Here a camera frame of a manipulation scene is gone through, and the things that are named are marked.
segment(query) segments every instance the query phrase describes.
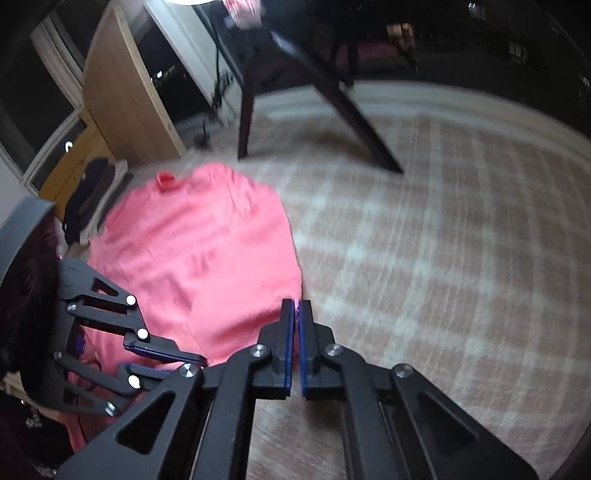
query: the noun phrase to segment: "folded clothes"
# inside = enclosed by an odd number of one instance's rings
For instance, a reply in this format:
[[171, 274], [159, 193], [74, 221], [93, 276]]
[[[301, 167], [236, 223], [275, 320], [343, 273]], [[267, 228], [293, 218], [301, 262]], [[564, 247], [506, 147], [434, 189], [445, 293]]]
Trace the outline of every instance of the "folded clothes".
[[[299, 301], [295, 254], [277, 193], [209, 164], [182, 180], [161, 172], [127, 195], [92, 239], [89, 264], [135, 295], [151, 333], [214, 365], [256, 343], [283, 298]], [[86, 334], [90, 360], [103, 372], [116, 375], [120, 363], [163, 367], [126, 351], [120, 336]], [[79, 424], [69, 427], [78, 450], [85, 443]]]

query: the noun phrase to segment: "wooden panel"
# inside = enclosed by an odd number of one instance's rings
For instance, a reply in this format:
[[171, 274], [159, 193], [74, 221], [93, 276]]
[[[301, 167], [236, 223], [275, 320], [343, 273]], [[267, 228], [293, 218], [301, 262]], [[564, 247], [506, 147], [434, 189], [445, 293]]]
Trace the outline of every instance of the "wooden panel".
[[133, 165], [186, 152], [148, 76], [123, 9], [113, 2], [90, 46], [83, 90], [85, 105], [117, 158]]

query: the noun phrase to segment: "pink fabric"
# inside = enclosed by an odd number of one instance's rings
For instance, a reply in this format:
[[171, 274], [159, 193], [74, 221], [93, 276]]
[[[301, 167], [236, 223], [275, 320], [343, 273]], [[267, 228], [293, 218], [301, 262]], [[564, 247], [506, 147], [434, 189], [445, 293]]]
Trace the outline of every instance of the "pink fabric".
[[[283, 298], [300, 299], [295, 254], [277, 193], [209, 164], [183, 180], [160, 172], [127, 195], [91, 241], [89, 264], [137, 297], [149, 332], [214, 365], [255, 343]], [[120, 363], [158, 366], [127, 352], [120, 336], [87, 336], [108, 374]]]

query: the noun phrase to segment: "light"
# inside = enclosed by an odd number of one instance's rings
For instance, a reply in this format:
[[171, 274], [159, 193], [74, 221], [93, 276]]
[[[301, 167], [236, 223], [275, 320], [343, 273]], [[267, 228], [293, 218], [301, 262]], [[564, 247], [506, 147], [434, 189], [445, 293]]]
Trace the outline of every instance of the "light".
[[213, 2], [213, 0], [168, 0], [172, 4], [177, 5], [203, 5]]

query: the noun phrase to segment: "window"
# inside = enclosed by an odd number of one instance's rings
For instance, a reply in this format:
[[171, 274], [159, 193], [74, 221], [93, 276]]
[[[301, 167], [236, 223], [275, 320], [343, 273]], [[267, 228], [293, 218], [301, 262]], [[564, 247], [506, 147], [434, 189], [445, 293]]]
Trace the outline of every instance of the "window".
[[28, 40], [0, 80], [0, 143], [23, 173], [72, 112]]
[[59, 163], [61, 158], [73, 146], [76, 138], [78, 138], [85, 128], [85, 123], [81, 120], [78, 120], [57, 143], [33, 179], [33, 185], [37, 190], [41, 190], [43, 184], [49, 178], [49, 175], [53, 169]]
[[80, 68], [109, 0], [66, 0], [50, 15], [57, 31]]

